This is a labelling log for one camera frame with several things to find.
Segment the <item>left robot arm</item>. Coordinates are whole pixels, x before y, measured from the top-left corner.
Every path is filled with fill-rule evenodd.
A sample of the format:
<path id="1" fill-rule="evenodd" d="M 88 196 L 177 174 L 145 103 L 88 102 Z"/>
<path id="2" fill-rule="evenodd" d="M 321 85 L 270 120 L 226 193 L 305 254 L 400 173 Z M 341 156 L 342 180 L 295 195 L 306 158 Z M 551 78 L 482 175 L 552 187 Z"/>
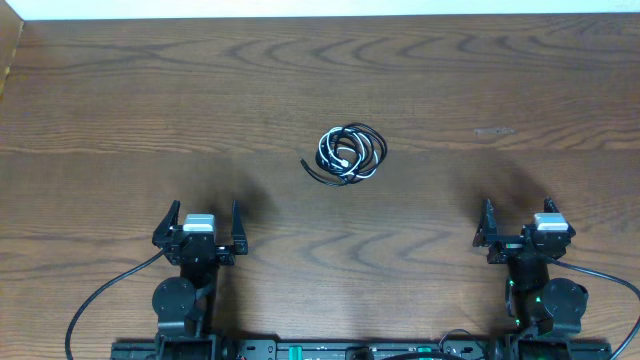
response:
<path id="1" fill-rule="evenodd" d="M 238 356 L 237 344 L 210 329 L 217 293 L 218 273 L 248 253 L 239 207 L 232 204 L 231 242 L 216 240 L 215 216 L 189 214 L 180 224 L 180 202 L 175 200 L 152 235 L 180 274 L 162 281 L 154 290 L 152 307 L 157 315 L 155 355 L 159 360 L 230 360 Z"/>

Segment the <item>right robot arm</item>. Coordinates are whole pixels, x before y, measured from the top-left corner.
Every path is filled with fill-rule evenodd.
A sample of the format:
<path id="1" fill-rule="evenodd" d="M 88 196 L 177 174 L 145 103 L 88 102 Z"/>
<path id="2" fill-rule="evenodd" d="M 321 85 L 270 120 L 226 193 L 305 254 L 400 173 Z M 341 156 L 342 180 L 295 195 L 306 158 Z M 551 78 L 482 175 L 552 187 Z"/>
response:
<path id="1" fill-rule="evenodd" d="M 473 245 L 488 249 L 489 264 L 508 268 L 505 306 L 516 331 L 492 339 L 489 359 L 570 359 L 571 337 L 581 332 L 588 291 L 566 278 L 551 278 L 548 265 L 566 254 L 576 235 L 553 200 L 517 235 L 499 232 L 490 200 L 482 203 Z"/>

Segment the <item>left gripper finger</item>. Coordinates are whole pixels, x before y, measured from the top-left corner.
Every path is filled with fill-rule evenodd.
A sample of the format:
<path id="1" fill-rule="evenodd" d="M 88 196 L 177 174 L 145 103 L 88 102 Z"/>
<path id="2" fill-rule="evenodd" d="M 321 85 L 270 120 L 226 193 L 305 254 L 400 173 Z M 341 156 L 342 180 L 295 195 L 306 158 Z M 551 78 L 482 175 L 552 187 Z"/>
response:
<path id="1" fill-rule="evenodd" d="M 231 237 L 236 255 L 248 254 L 248 240 L 241 221 L 240 209 L 237 201 L 232 203 L 232 229 Z"/>
<path id="2" fill-rule="evenodd" d="M 166 248 L 173 239 L 173 227 L 178 224 L 180 202 L 174 200 L 152 235 L 152 243 L 158 248 Z"/>

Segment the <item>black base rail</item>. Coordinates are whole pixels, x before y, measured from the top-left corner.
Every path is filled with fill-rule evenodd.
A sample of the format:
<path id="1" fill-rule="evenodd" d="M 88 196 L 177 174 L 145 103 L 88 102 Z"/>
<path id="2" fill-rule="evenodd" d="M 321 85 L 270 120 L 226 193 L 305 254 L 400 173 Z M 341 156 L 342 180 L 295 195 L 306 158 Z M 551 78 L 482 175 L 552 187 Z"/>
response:
<path id="1" fill-rule="evenodd" d="M 608 359 L 611 347 L 598 342 L 570 344 L 523 341 L 517 348 L 503 348 L 501 343 L 481 343 L 454 338 L 443 343 L 427 342 L 283 342 L 265 339 L 169 342 L 116 342 L 111 360 L 153 359 L 236 359 L 236 360 L 350 360 L 389 359 L 416 353 L 431 359 L 443 353 L 457 359 Z"/>

